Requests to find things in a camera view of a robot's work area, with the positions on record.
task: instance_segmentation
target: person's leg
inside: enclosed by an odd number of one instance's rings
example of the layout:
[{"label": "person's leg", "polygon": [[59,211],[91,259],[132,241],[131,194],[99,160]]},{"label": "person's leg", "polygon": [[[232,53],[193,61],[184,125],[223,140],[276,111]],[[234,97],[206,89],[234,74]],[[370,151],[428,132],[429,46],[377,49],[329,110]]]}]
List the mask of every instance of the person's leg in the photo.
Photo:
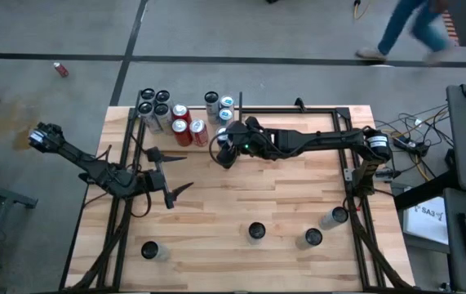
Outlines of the person's leg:
[{"label": "person's leg", "polygon": [[427,2],[427,0],[400,0],[392,16],[390,16],[381,42],[379,42],[378,50],[381,54],[386,56],[390,52],[414,9],[424,2]]},{"label": "person's leg", "polygon": [[421,8],[412,26],[412,35],[430,48],[433,52],[446,49],[449,46],[444,39],[430,24],[441,14],[433,12],[432,3],[427,1]]}]

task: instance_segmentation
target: concrete floor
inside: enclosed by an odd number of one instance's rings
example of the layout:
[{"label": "concrete floor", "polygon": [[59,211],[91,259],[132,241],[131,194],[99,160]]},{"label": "concrete floor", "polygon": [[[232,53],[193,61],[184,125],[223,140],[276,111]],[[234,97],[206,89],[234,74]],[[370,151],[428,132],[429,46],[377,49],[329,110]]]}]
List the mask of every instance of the concrete floor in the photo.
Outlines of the concrete floor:
[{"label": "concrete floor", "polygon": [[[352,21],[352,3],[150,0],[133,54],[354,60],[360,46],[379,41],[395,1],[374,0],[358,22]],[[124,55],[139,4],[0,0],[0,52]],[[441,20],[435,25],[443,31]],[[405,32],[390,58],[420,60],[425,52]],[[456,48],[447,60],[466,61],[466,48]],[[57,123],[68,140],[95,152],[121,66],[116,61],[66,60],[71,74],[60,78],[51,63],[0,60],[0,186],[39,199],[34,211],[16,207],[4,228],[0,287],[10,293],[57,289],[86,190],[76,167],[28,149],[25,137],[39,121]],[[444,104],[445,87],[461,83],[466,83],[466,68],[131,62],[118,104],[133,105],[136,91],[144,87],[168,89],[187,105],[201,105],[209,90],[243,91],[246,105],[289,105],[300,96],[308,105],[371,105],[376,119],[390,121],[400,112]],[[439,127],[450,135],[448,122]],[[446,149],[444,144],[434,146],[426,158],[436,173],[446,170]],[[396,153],[396,164],[402,169],[411,162]],[[422,181],[416,171],[397,179],[407,185]],[[418,286],[435,289],[448,279],[440,253],[408,251]]]}]

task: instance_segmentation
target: small red object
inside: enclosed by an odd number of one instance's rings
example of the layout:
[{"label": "small red object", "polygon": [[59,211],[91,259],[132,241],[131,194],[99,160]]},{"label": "small red object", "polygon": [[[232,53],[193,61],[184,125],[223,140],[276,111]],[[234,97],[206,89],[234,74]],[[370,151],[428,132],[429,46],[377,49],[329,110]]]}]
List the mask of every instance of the small red object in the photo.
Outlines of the small red object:
[{"label": "small red object", "polygon": [[185,105],[175,105],[173,107],[173,119],[183,119],[187,124],[192,122],[191,113]]},{"label": "small red object", "polygon": [[193,137],[189,131],[188,124],[183,119],[177,119],[173,122],[173,132],[178,145],[185,147],[193,143]]},{"label": "small red object", "polygon": [[68,70],[60,62],[53,63],[53,67],[60,74],[62,78],[69,76]]},{"label": "small red object", "polygon": [[189,129],[191,130],[191,134],[193,135],[193,142],[196,146],[204,147],[207,145],[209,136],[207,135],[207,127],[204,121],[201,119],[193,120]]}]

